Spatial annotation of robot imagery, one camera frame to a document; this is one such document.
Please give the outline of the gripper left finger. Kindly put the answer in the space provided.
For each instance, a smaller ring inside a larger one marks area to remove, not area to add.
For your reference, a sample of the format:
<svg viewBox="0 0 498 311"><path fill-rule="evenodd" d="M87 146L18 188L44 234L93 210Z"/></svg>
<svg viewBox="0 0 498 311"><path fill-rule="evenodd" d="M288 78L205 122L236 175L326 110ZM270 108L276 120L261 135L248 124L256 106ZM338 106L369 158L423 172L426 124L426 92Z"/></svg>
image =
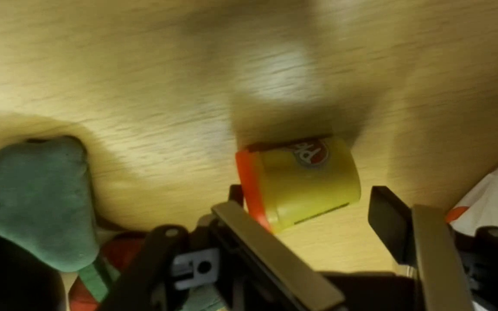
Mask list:
<svg viewBox="0 0 498 311"><path fill-rule="evenodd" d="M242 198L232 185L194 230L154 228L100 311L181 311L200 287L228 311L347 311L342 291L251 218Z"/></svg>

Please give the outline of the yellow container with orange lid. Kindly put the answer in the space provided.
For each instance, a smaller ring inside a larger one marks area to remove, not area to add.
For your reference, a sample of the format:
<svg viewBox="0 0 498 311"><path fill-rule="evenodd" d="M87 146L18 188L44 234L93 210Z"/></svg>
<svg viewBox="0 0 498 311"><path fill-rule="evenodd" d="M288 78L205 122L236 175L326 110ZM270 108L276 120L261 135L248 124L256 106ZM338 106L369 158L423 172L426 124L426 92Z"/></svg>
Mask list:
<svg viewBox="0 0 498 311"><path fill-rule="evenodd" d="M361 183L350 148L336 136L257 144L235 154L247 211L277 233L357 203Z"/></svg>

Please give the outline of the green plush toy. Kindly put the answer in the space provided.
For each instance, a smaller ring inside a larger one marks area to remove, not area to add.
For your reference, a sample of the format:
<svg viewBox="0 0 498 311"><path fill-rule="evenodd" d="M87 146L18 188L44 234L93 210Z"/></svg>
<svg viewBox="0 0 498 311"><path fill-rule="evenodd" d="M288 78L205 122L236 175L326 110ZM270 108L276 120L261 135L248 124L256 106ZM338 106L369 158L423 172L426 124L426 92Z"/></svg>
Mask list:
<svg viewBox="0 0 498 311"><path fill-rule="evenodd" d="M66 311L62 272L77 272L92 311L222 311L210 285L180 289L172 260L188 232L161 226L128 233L125 267L113 267L96 233L87 152L61 136L0 150L0 311Z"/></svg>

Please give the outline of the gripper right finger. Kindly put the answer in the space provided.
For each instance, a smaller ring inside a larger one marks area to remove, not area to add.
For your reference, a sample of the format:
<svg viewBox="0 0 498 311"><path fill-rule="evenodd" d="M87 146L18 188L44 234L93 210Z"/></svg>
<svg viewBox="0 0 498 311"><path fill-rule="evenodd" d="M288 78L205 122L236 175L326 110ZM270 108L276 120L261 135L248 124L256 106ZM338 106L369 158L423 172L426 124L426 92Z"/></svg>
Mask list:
<svg viewBox="0 0 498 311"><path fill-rule="evenodd" d="M424 311L498 311L498 226L454 230L443 211L371 188L368 224L398 264L413 267Z"/></svg>

